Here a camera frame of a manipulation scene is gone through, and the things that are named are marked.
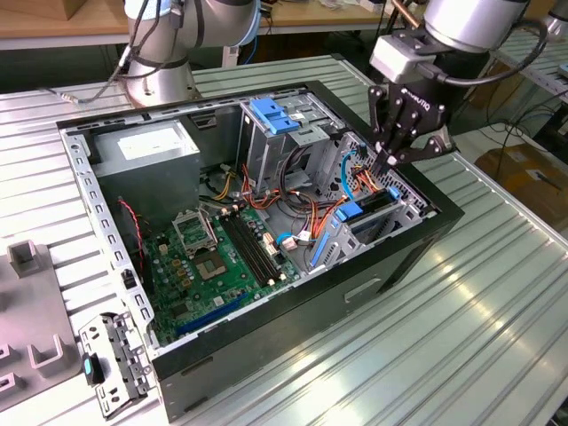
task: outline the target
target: metal bracket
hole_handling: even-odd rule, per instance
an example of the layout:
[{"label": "metal bracket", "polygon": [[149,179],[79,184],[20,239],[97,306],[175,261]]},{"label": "metal bracket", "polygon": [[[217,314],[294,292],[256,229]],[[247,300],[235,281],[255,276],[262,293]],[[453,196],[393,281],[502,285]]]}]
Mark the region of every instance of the metal bracket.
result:
[{"label": "metal bracket", "polygon": [[[95,385],[97,400],[105,419],[136,405],[155,387],[154,372],[138,331],[128,312],[104,313],[79,331],[90,359],[97,359],[102,383]],[[89,376],[91,365],[84,362]]]}]

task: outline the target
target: blue plastic clip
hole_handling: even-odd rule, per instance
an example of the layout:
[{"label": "blue plastic clip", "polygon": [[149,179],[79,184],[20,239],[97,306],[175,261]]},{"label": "blue plastic clip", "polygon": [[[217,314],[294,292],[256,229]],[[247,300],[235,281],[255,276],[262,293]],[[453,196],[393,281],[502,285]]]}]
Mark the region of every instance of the blue plastic clip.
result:
[{"label": "blue plastic clip", "polygon": [[352,217],[358,216],[361,213],[363,213],[361,207],[359,207],[356,202],[352,201],[337,208],[335,215],[339,217],[339,220],[345,222],[347,219],[351,219]]},{"label": "blue plastic clip", "polygon": [[300,127],[299,123],[287,116],[282,106],[270,98],[253,99],[250,101],[250,108],[274,135],[280,135]]},{"label": "blue plastic clip", "polygon": [[389,186],[387,189],[392,198],[394,198],[395,200],[398,200],[400,198],[400,191],[396,186]]}]

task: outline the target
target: cardboard box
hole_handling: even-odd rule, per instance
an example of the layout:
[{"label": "cardboard box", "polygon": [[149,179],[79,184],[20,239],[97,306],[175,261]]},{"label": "cardboard box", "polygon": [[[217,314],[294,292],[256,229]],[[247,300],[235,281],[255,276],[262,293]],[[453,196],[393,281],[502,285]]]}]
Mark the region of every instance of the cardboard box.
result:
[{"label": "cardboard box", "polygon": [[86,0],[0,0],[0,9],[69,20],[85,2]]},{"label": "cardboard box", "polygon": [[556,0],[532,0],[525,12],[525,18],[538,20],[548,15]]},{"label": "cardboard box", "polygon": [[[476,166],[494,178],[501,149],[476,160]],[[535,147],[505,148],[497,183],[558,232],[568,227],[568,173]]]}]

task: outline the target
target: motherboard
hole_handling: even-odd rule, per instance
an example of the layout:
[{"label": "motherboard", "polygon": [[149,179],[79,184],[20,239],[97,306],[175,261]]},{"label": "motherboard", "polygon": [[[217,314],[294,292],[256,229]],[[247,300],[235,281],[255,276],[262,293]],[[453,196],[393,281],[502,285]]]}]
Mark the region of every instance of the motherboard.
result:
[{"label": "motherboard", "polygon": [[174,221],[167,231],[144,241],[154,282],[148,296],[160,344],[300,278],[283,253],[272,251],[272,236],[253,209],[215,217],[199,214],[183,224]]}]

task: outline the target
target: blue pcie slot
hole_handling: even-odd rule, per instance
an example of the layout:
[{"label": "blue pcie slot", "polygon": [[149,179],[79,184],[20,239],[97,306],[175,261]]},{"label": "blue pcie slot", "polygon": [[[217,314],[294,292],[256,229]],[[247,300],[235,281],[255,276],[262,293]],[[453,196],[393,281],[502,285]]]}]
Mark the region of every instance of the blue pcie slot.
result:
[{"label": "blue pcie slot", "polygon": [[244,299],[248,295],[249,293],[244,293],[239,297],[237,297],[236,299],[234,299],[229,304],[220,306],[214,311],[206,313],[205,315],[199,317],[198,319],[186,322],[183,326],[176,327],[177,336],[184,335],[185,333],[191,333],[192,331],[197,330],[198,328],[201,328],[203,326],[206,326],[210,322],[218,320],[219,318],[224,317],[228,313],[235,311],[241,305],[242,299]]}]

